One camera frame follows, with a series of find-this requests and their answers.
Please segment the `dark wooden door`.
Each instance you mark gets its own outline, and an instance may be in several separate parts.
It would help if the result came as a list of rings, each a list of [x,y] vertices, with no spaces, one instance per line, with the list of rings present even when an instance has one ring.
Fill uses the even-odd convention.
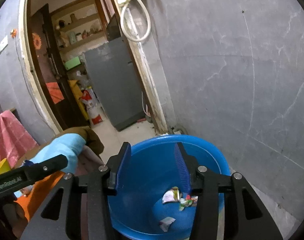
[[[48,4],[28,18],[27,27],[36,77],[56,121],[63,130],[89,125],[69,85]]]

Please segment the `pink checked cloth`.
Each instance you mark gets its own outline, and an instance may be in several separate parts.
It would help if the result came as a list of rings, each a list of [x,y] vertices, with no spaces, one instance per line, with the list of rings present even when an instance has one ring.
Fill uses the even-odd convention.
[[[0,162],[7,159],[13,168],[23,155],[38,146],[10,110],[0,114]]]

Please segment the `white wall socket plate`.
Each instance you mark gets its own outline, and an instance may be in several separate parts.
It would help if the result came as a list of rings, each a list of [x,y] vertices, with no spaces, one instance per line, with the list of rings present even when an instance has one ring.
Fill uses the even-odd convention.
[[[8,35],[6,35],[1,41],[0,41],[0,53],[7,47],[8,45]]]

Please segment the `orange wall hook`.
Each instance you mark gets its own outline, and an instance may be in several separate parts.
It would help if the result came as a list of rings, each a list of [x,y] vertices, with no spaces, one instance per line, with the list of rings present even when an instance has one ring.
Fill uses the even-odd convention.
[[[12,38],[15,38],[17,36],[17,29],[12,29],[10,35]]]

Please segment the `green box on shelf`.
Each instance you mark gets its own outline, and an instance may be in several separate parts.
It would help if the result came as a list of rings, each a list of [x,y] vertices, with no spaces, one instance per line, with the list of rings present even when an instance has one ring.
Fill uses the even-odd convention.
[[[74,58],[66,61],[64,63],[64,67],[65,67],[66,70],[70,70],[74,67],[77,67],[80,64],[81,64],[80,58],[77,56],[77,57],[74,57]]]

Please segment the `blue plastic bucket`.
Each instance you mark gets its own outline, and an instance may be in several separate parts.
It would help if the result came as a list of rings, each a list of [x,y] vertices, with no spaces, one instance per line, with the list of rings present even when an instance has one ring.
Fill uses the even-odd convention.
[[[215,173],[230,175],[220,150],[194,136],[167,135],[132,146],[117,194],[109,197],[112,226],[122,236],[130,239],[187,239],[190,236],[196,208],[179,211],[179,203],[162,204],[166,191],[174,186],[183,189],[174,154],[178,142],[199,165]],[[168,232],[163,232],[159,221],[166,217],[176,221]]]

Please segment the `striped blue orange brown cloth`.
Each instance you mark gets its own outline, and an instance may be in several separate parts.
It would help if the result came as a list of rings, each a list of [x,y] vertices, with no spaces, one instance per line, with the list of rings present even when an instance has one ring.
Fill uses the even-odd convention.
[[[68,128],[56,135],[51,141],[41,146],[36,146],[21,157],[15,167],[23,165],[28,160],[34,165],[42,164],[43,167],[61,168],[33,185],[31,193],[26,197],[20,196],[16,203],[19,204],[25,218],[30,220],[40,207],[51,189],[57,184],[65,173],[76,174],[77,171],[89,171],[91,165],[103,165],[100,154],[104,145],[98,135],[89,127]]]

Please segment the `red yellow torn packet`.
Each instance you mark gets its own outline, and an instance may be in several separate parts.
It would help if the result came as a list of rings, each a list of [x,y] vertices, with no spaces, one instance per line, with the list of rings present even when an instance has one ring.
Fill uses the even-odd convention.
[[[183,211],[187,207],[196,207],[198,202],[198,196],[186,195],[185,198],[179,200],[179,211]]]

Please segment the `yellow plastic bowl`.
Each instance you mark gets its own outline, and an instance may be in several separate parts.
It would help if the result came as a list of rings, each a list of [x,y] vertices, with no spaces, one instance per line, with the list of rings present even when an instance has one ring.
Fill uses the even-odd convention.
[[[0,161],[0,175],[11,171],[11,166],[6,158]]]

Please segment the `white blue wrapper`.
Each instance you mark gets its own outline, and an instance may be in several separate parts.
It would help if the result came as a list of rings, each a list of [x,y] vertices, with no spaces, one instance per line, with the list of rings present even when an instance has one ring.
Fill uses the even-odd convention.
[[[170,226],[176,221],[173,217],[166,217],[159,221],[159,227],[163,232],[168,232]]]

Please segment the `grey refrigerator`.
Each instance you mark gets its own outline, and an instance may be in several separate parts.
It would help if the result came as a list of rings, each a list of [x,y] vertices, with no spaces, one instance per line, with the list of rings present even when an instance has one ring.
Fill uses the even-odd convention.
[[[145,117],[140,83],[121,37],[85,51],[84,59],[93,90],[117,131]]]

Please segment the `black monitor on fridge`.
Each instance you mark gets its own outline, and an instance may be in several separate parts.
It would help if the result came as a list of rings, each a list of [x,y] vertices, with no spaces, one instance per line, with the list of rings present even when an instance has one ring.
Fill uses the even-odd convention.
[[[121,37],[116,15],[113,15],[106,27],[108,41]]]

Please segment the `wooden shelf unit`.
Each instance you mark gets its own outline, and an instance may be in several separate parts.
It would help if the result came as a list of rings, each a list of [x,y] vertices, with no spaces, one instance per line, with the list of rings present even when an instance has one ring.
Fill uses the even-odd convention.
[[[77,55],[108,41],[108,21],[100,0],[76,0],[50,16],[62,57]]]

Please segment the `white red wrapper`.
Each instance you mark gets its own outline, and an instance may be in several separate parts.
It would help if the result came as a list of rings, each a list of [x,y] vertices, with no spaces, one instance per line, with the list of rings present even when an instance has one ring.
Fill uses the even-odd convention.
[[[180,190],[178,187],[172,187],[166,191],[162,197],[162,204],[177,203],[180,200]]]

